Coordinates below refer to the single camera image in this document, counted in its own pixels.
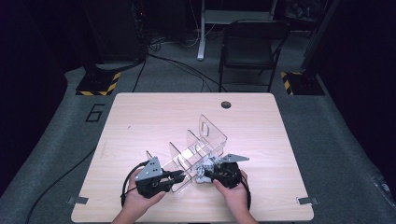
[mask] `wooden tabletop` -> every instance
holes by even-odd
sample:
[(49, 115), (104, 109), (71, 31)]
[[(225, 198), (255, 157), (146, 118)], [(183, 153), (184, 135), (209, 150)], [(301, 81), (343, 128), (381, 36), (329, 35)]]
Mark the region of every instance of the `wooden tabletop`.
[[(231, 103), (226, 109), (222, 102)], [(74, 222), (111, 222), (121, 210), (122, 184), (148, 159), (172, 160), (169, 142), (186, 148), (186, 131), (198, 133), (207, 117), (226, 136), (224, 154), (249, 157), (238, 162), (248, 175), (251, 214), (259, 221), (310, 220), (310, 205), (282, 118), (271, 93), (120, 93), (108, 115), (80, 197)], [(192, 183), (169, 192), (138, 222), (233, 222), (221, 194), (211, 183)]]

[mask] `chair seat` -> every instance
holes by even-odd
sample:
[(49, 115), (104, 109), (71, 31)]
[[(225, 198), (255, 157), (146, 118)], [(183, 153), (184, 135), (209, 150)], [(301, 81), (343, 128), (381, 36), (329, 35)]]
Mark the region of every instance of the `chair seat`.
[(272, 69), (274, 58), (268, 40), (230, 37), (224, 58), (225, 67)]

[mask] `light wood table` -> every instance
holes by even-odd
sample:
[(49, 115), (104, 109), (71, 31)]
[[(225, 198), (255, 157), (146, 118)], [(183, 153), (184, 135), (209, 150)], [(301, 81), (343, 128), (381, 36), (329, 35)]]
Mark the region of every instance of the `light wood table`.
[[(221, 107), (230, 102), (231, 108)], [(120, 93), (108, 115), (82, 186), (74, 222), (111, 222), (121, 210), (122, 184), (146, 161), (148, 150), (161, 165), (170, 161), (169, 142), (186, 148), (186, 131), (198, 133), (201, 114), (228, 140), (224, 154), (249, 157), (238, 162), (248, 174), (250, 212), (259, 221), (310, 220), (310, 205), (282, 118), (271, 93)], [(169, 192), (138, 222), (233, 222), (211, 183), (193, 183), (179, 195)]]

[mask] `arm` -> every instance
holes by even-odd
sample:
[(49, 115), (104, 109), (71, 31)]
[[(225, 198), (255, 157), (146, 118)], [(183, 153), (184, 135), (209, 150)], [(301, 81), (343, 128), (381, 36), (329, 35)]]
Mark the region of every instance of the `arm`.
[[(241, 170), (242, 181), (248, 181), (247, 174)], [(238, 224), (256, 224), (256, 219), (248, 211), (248, 194), (242, 184), (233, 189), (225, 188), (218, 180), (214, 180), (213, 184), (223, 195), (225, 202), (230, 209), (233, 217)]]
[[(133, 189), (136, 187), (136, 183), (134, 182), (134, 177), (139, 174), (140, 170), (136, 170), (131, 177), (129, 178), (129, 189)], [(132, 224), (136, 222), (140, 217), (142, 217), (148, 209), (154, 205), (155, 203), (159, 202), (165, 192), (162, 191), (152, 198), (147, 199), (140, 195), (137, 192), (137, 189), (133, 189), (129, 193), (126, 194), (125, 204), (122, 207), (120, 213), (114, 218), (113, 224)]]

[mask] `clear plastic holder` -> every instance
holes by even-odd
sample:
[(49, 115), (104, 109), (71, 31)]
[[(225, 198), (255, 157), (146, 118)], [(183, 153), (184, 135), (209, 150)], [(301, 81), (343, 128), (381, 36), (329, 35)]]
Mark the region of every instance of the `clear plastic holder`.
[(202, 164), (211, 156), (221, 156), (227, 141), (227, 136), (222, 133), (204, 115), (199, 119), (199, 136), (187, 130), (187, 147), (178, 149), (172, 142), (169, 143), (169, 150), (172, 160), (167, 162), (163, 169), (167, 171), (182, 170), (186, 177), (184, 181), (175, 184), (172, 191), (178, 195), (188, 187), (197, 175), (196, 167)]

